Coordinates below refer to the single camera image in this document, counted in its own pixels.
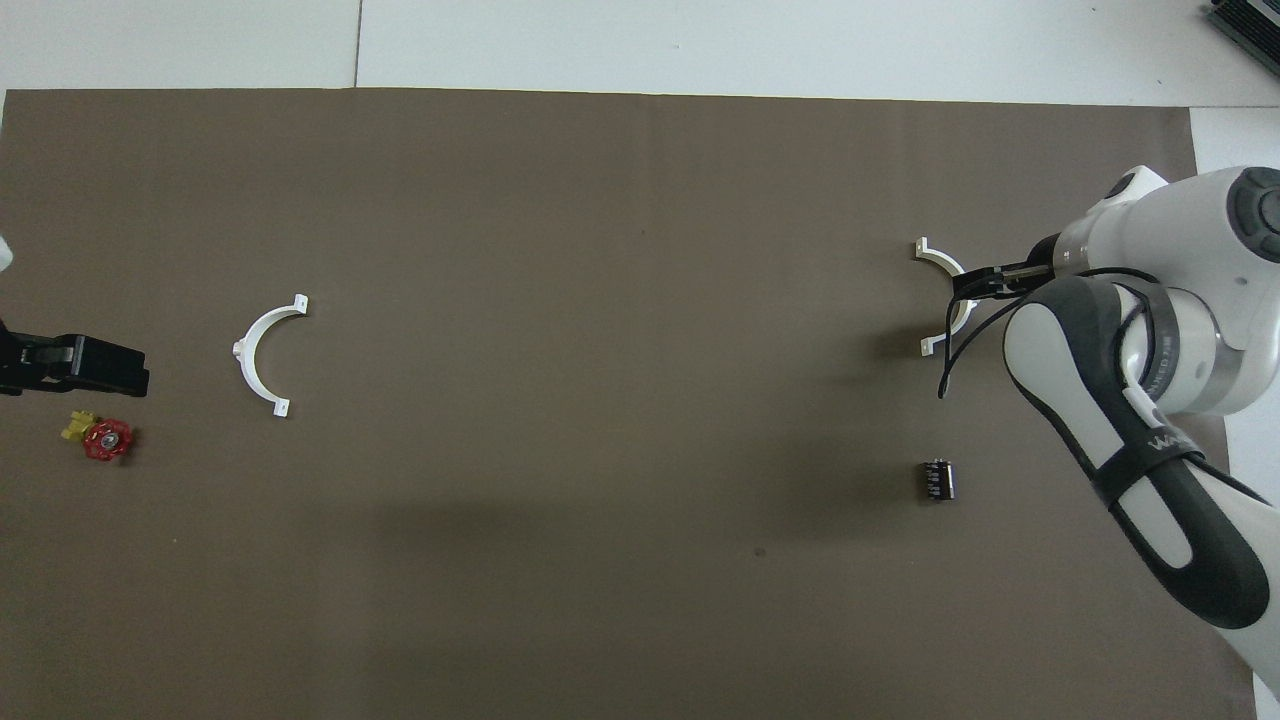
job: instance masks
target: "black cable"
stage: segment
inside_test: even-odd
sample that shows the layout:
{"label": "black cable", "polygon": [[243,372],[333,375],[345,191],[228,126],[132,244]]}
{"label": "black cable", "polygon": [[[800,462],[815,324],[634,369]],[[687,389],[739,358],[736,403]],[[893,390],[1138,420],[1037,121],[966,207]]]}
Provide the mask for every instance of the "black cable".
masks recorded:
{"label": "black cable", "polygon": [[1271,503],[1267,502],[1266,498],[1263,498],[1261,495],[1253,492],[1253,488],[1251,488],[1249,486],[1242,483],[1240,480],[1236,480],[1231,475],[1228,475],[1226,473],[1219,470],[1217,468],[1215,468],[1213,465],[1211,465],[1208,462],[1208,460],[1204,460],[1199,455],[1188,455],[1187,456],[1187,461],[1190,462],[1192,465],[1196,465],[1201,470],[1204,470],[1207,474],[1212,475],[1213,478],[1217,478],[1219,480],[1221,480],[1228,487],[1230,487],[1230,488],[1233,488],[1233,489],[1235,489],[1235,491],[1238,491],[1238,492],[1240,492],[1240,493],[1243,493],[1243,495],[1245,495],[1248,497],[1252,497],[1253,500],[1257,500],[1262,505],[1266,505],[1268,507],[1271,506]]}
{"label": "black cable", "polygon": [[955,369],[956,363],[960,360],[960,355],[965,351],[966,347],[969,347],[969,343],[977,340],[978,334],[982,333],[982,331],[989,328],[992,323],[1025,305],[1029,297],[1030,296],[1019,297],[1018,302],[1010,302],[1009,305],[1005,305],[1000,310],[992,313],[989,318],[979,323],[978,327],[974,328],[973,332],[969,333],[963,342],[960,342],[960,347],[956,348],[955,355],[947,355],[946,361],[942,364],[942,378],[938,380],[938,400],[946,397],[947,388],[951,383],[951,370]]}

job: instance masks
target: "brown mat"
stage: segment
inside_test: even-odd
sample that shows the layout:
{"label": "brown mat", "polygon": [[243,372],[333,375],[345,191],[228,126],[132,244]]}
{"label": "brown mat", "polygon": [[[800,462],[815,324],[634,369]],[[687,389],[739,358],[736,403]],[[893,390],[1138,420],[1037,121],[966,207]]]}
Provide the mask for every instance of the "brown mat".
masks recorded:
{"label": "brown mat", "polygon": [[[0,398],[0,716],[1248,717],[998,331],[916,356],[918,236],[1020,260],[1139,163],[1185,110],[10,92],[0,314],[152,383]],[[294,292],[280,420],[230,346]]]}

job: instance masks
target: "plastic bracket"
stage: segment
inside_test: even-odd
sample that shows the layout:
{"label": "plastic bracket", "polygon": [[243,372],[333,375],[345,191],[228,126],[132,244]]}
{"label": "plastic bracket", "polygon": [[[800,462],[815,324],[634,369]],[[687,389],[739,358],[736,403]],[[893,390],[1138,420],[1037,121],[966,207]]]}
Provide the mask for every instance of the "plastic bracket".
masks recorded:
{"label": "plastic bracket", "polygon": [[285,305],[284,307],[276,307],[259,318],[248,327],[248,332],[244,337],[237,340],[232,346],[232,355],[241,364],[241,373],[244,375],[244,382],[248,383],[250,389],[257,393],[259,397],[271,402],[275,407],[273,414],[276,418],[284,418],[289,414],[289,401],[284,397],[275,395],[274,392],[266,389],[262,384],[262,379],[257,377],[257,345],[262,341],[262,336],[271,325],[279,323],[285,318],[292,318],[293,315],[306,315],[307,314],[308,299],[306,295],[294,295],[293,305]]}
{"label": "plastic bracket", "polygon": [[[928,260],[938,265],[940,268],[946,270],[947,274],[951,275],[952,278],[964,274],[964,268],[960,265],[960,263],[956,263],[955,258],[947,255],[946,252],[929,247],[929,238],[927,237],[922,237],[920,240],[915,241],[915,259]],[[960,332],[960,328],[963,328],[964,324],[969,322],[969,315],[977,306],[978,306],[977,300],[960,301],[960,305],[956,307],[956,314],[951,319],[951,334],[956,334]],[[922,338],[920,356],[928,357],[929,355],[933,355],[933,346],[942,342],[943,338],[946,338],[946,333],[938,333],[934,336]]]}

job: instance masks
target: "red handwheel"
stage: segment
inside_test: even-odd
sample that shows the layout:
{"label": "red handwheel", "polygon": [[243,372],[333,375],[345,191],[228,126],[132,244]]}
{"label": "red handwheel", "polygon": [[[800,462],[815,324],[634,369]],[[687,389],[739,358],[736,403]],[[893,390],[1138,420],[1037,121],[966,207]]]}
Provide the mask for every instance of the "red handwheel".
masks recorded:
{"label": "red handwheel", "polygon": [[109,462],[133,443],[133,430],[127,423],[108,418],[95,424],[84,433],[84,455],[93,460]]}

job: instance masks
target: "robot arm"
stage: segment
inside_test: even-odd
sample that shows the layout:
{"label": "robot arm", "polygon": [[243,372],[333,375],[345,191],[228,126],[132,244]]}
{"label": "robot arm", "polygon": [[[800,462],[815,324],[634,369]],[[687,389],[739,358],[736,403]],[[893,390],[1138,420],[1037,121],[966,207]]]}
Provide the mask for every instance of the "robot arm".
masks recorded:
{"label": "robot arm", "polygon": [[[1233,413],[1275,375],[1280,172],[1167,184],[1135,168],[1018,268],[1018,290],[1038,286],[1005,332],[1019,391],[1165,589],[1280,691],[1280,511],[1165,415]],[[1028,283],[1028,268],[1041,277]],[[1161,282],[1075,275],[1098,268]]]}
{"label": "robot arm", "polygon": [[1280,511],[1211,469],[1135,382],[1149,310],[1117,284],[1128,282],[1071,277],[1036,291],[1005,333],[1009,373],[1165,589],[1275,691]]}

